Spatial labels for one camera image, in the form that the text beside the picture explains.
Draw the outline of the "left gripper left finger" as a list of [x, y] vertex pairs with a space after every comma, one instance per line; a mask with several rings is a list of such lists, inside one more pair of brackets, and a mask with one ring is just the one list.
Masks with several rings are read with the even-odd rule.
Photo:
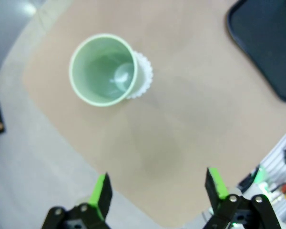
[[112, 199], [112, 186], [107, 173], [99, 176], [87, 202], [70, 210], [52, 207], [41, 229], [111, 229], [106, 223]]

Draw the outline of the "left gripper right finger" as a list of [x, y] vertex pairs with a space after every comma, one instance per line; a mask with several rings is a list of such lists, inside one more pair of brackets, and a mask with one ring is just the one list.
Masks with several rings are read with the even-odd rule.
[[207, 169], [205, 189], [213, 215], [204, 229], [232, 229], [236, 224], [242, 225], [244, 229], [281, 229], [267, 196], [259, 194], [246, 199], [229, 194], [216, 168]]

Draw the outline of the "pale green cup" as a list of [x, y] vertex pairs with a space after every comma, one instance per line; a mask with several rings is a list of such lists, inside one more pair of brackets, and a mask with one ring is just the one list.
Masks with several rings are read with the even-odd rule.
[[107, 33], [91, 36], [76, 48], [70, 59], [69, 80], [81, 100], [97, 107], [125, 100], [146, 82], [133, 48], [121, 37]]

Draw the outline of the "white scalloped coaster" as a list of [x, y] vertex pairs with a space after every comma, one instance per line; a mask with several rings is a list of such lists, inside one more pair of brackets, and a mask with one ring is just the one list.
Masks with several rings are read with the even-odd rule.
[[153, 67], [151, 62], [141, 53], [133, 51], [137, 63], [136, 75], [133, 77], [133, 86], [126, 99], [141, 97], [151, 87], [153, 82]]

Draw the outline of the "dark plastic tray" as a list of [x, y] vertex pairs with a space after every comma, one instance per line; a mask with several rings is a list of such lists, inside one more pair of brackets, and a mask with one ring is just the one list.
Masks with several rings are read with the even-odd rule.
[[286, 102], [286, 0], [237, 0], [226, 15], [230, 37]]

